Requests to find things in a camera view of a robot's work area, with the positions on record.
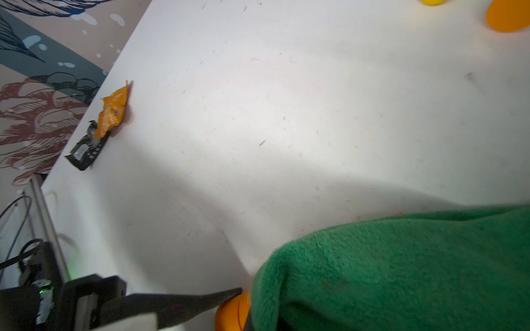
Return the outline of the green microfibre cloth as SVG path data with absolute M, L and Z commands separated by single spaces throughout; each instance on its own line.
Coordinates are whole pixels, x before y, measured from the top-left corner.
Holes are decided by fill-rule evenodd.
M 251 289 L 255 330 L 526 330 L 529 208 L 392 216 L 278 248 Z

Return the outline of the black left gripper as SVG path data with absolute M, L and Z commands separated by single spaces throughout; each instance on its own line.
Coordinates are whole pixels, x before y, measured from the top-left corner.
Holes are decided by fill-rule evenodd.
M 1 271 L 17 266 L 19 285 L 1 290 L 2 330 L 95 330 L 154 313 L 157 329 L 183 324 L 237 295 L 234 288 L 208 295 L 126 294 L 118 276 L 92 274 L 66 281 L 48 241 L 29 241 Z

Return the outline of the white orange-capped toothpaste tube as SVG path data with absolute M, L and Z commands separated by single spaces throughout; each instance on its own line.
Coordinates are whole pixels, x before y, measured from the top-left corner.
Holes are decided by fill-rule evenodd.
M 512 33 L 529 27 L 529 0 L 493 0 L 486 12 L 489 27 Z

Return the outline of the orange toothpaste tube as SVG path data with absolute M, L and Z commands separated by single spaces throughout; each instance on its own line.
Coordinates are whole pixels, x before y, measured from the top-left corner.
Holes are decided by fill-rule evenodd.
M 243 331 L 250 309 L 250 292 L 244 292 L 223 303 L 215 314 L 215 331 Z

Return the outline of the yellow toothpaste tube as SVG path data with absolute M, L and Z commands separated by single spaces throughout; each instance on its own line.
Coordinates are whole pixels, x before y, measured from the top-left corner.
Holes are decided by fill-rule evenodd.
M 438 6 L 443 4 L 446 0 L 420 0 L 423 4 L 427 6 Z

